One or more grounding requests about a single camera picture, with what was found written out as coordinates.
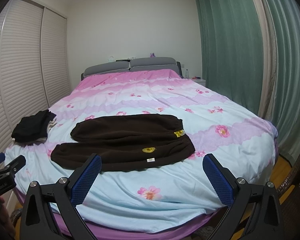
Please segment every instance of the fleece sweatpants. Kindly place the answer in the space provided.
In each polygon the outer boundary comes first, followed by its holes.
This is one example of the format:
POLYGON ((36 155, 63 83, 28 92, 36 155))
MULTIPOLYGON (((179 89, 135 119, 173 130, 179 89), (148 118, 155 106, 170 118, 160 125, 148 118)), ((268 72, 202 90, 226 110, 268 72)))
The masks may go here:
POLYGON ((76 169, 92 153, 102 171, 142 170, 172 164, 194 153, 182 120, 167 114, 103 116, 77 123, 70 133, 77 143, 58 144, 51 160, 76 169))

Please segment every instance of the black garment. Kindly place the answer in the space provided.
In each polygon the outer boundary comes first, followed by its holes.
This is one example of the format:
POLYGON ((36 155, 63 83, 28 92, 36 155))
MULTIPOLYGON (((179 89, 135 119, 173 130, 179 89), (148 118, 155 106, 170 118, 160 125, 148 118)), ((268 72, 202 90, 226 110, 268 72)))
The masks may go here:
POLYGON ((78 143, 62 143, 51 153, 52 161, 71 170, 82 166, 92 153, 100 155, 102 171, 158 167, 194 153, 182 120, 166 114, 89 119, 78 123, 71 136, 78 143))
POLYGON ((48 137, 47 127, 56 114, 49 110, 39 111, 35 115, 25 116, 13 129, 11 137, 18 143, 33 142, 48 137))

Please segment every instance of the green curtain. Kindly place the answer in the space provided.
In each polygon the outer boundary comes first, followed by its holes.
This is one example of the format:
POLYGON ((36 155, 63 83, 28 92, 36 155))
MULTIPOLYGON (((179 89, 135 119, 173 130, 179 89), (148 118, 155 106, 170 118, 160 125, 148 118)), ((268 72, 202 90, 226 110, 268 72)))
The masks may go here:
POLYGON ((277 40, 277 76, 271 122, 279 153, 294 164, 300 153, 300 7, 295 0, 266 0, 277 40))
POLYGON ((253 0, 196 0, 207 87, 258 114, 263 44, 253 0))

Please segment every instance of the blue gripper pad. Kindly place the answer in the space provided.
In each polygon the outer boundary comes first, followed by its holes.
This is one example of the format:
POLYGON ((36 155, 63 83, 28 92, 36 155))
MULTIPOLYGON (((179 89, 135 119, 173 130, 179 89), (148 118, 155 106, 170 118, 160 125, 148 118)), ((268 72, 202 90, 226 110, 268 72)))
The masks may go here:
POLYGON ((203 158, 202 167, 221 203, 230 207, 234 201, 233 188, 222 175, 221 171, 218 169, 209 155, 205 155, 203 158))
POLYGON ((70 201, 74 207, 83 203, 101 170, 101 165, 101 158, 96 155, 72 187, 70 201))

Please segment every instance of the yellow logo patch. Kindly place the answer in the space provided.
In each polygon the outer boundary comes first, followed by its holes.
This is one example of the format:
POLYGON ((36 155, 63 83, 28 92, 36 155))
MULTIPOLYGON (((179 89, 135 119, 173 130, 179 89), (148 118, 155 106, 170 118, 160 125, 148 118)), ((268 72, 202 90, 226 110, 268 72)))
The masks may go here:
POLYGON ((180 130, 180 131, 177 131, 177 132, 174 132, 174 134, 179 138, 180 136, 183 136, 185 135, 185 131, 184 130, 180 130))
POLYGON ((142 151, 143 152, 145 152, 145 153, 151 153, 151 152, 153 152, 155 150, 155 148, 154 147, 150 147, 150 148, 144 148, 144 149, 142 149, 142 151))

